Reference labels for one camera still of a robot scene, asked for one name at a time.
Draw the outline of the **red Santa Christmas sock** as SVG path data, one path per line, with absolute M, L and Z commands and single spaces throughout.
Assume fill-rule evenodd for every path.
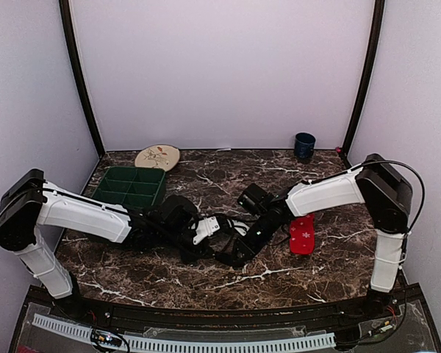
M 293 254 L 310 255 L 315 249 L 315 215 L 299 217 L 290 223 L 289 247 Z

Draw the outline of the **green plastic divider tray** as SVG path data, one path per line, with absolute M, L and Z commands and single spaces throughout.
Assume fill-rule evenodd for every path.
M 165 192 L 163 169 L 115 166 L 106 171 L 91 198 L 125 208 L 144 209 L 161 204 Z

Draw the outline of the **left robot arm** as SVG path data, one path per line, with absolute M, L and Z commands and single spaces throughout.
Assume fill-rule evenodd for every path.
M 61 310 L 74 321 L 86 318 L 89 305 L 44 241 L 41 226 L 76 230 L 130 251 L 174 247 L 197 260 L 213 256 L 207 241 L 227 224 L 220 216 L 200 218 L 181 196 L 147 210 L 99 202 L 46 181 L 39 169 L 25 174 L 0 201 L 0 247 L 13 252 L 54 299 L 61 299 Z

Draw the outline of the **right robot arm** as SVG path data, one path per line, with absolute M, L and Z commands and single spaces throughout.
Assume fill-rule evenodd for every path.
M 229 253 L 215 257 L 233 268 L 254 259 L 274 233 L 291 221 L 321 210 L 348 204 L 363 204 L 377 234 L 370 289 L 360 304 L 368 319 L 380 316 L 389 306 L 390 293 L 404 262 L 406 239 L 415 223 L 409 220 L 413 189 L 396 166 L 400 163 L 370 154 L 363 163 L 333 176 L 301 181 L 274 195 L 252 183 L 237 202 L 257 217 L 244 236 L 237 238 Z

